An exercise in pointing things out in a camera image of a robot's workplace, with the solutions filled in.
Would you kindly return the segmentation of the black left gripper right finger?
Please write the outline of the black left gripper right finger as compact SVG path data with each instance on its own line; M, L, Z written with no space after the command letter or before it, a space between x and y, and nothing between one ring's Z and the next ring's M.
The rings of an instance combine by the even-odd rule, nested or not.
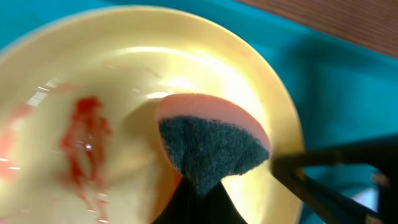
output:
M201 199L201 222L205 224L246 224L221 182Z

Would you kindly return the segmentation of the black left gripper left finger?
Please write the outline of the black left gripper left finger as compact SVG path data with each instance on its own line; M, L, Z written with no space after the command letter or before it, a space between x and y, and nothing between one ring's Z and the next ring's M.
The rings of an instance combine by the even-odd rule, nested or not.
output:
M188 179L182 179L161 214L152 224L197 224L200 198Z

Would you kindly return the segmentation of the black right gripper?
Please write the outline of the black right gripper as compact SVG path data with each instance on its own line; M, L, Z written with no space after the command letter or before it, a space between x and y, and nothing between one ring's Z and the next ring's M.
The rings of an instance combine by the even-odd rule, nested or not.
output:
M379 171L372 177L379 189L377 211L303 173L305 167L353 164L368 164ZM397 224L397 136L279 156L272 162L272 174L325 223Z

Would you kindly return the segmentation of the orange green scrub sponge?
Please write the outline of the orange green scrub sponge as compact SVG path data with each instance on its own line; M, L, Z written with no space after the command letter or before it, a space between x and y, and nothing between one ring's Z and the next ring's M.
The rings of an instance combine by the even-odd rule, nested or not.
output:
M243 175L271 156L262 125L223 98L169 95L160 100L155 118L165 155L199 196L207 195L225 177Z

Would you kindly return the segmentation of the yellow-green plate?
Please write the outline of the yellow-green plate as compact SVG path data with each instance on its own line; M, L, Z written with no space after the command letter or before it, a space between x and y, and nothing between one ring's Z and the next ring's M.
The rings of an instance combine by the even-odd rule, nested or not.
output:
M1 222L153 222L177 180L154 119L174 93L236 103L273 156L303 150L288 91L234 33L164 7L88 11L1 51Z

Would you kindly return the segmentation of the light blue plate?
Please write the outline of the light blue plate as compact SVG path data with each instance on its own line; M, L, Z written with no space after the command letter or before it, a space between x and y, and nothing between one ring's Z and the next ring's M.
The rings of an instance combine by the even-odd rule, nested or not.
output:
M352 196L352 199L376 212L378 209L379 191L378 189L368 188Z

